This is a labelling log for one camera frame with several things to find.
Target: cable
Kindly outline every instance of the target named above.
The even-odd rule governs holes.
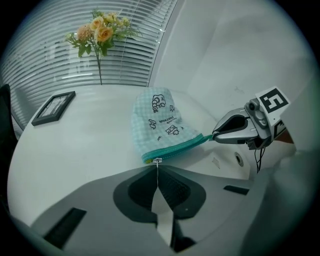
[[[254,151],[254,158],[255,158],[255,163],[256,163],[256,173],[258,173],[261,169],[262,157],[264,156],[265,151],[266,151],[266,147],[263,147],[260,149],[259,161],[257,161],[257,156],[256,156],[257,150]]]
[[[258,166],[258,161],[257,161],[257,157],[256,157],[256,152],[257,150],[254,151],[254,158],[255,158],[255,164],[256,164],[256,173],[259,172],[259,166]]]

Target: white table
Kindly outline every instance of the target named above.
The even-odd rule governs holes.
[[[145,88],[95,85],[65,91],[73,90],[76,96],[59,121],[39,126],[29,122],[12,157],[9,209],[29,226],[81,185],[145,165],[131,135],[133,104]],[[198,103],[182,93],[172,96],[187,123],[204,135],[212,132],[216,121]],[[244,167],[238,165],[235,152],[242,155]],[[248,179],[250,170],[238,146],[213,141],[163,164],[238,179]]]

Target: teal zipper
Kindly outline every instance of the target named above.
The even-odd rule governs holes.
[[[188,151],[204,142],[212,137],[211,135],[203,136],[202,133],[197,137],[180,143],[178,145],[169,146],[166,148],[156,149],[154,151],[148,152],[142,156],[142,161],[146,164],[152,163],[155,158],[167,159],[179,155],[185,151]]]

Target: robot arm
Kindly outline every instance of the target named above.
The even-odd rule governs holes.
[[[276,86],[257,93],[243,108],[229,111],[215,126],[212,141],[247,144],[250,150],[267,147],[286,127],[280,114],[289,99]]]

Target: black chair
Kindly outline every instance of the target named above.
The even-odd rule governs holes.
[[[0,87],[0,197],[7,205],[7,181],[11,158],[18,140],[11,116],[10,86]]]

